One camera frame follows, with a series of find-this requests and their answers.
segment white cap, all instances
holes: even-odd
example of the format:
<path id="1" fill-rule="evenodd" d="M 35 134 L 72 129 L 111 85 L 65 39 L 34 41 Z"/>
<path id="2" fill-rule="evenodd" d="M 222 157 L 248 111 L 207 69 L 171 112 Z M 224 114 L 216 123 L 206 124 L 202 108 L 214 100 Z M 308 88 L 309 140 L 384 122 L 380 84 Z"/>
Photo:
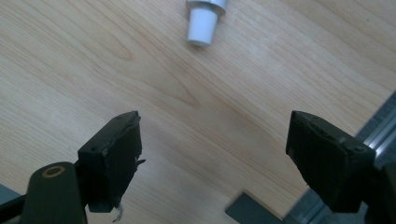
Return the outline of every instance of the white cap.
<path id="1" fill-rule="evenodd" d="M 187 0 L 190 27 L 187 40 L 198 46 L 212 44 L 219 16 L 225 13 L 227 0 Z"/>

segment wooden table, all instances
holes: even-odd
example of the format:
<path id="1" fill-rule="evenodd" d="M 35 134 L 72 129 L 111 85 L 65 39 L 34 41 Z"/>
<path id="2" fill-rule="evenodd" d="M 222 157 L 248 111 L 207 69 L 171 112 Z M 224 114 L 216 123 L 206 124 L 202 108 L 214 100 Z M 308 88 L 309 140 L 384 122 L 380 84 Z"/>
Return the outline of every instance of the wooden table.
<path id="1" fill-rule="evenodd" d="M 138 110 L 141 166 L 123 223 L 235 223 L 248 190 L 284 216 L 307 186 L 285 154 L 291 110 L 356 133 L 396 87 L 393 0 L 231 0 L 214 43 L 186 43 L 182 0 L 0 1 L 0 181 Z M 108 223 L 110 215 L 89 215 Z"/>

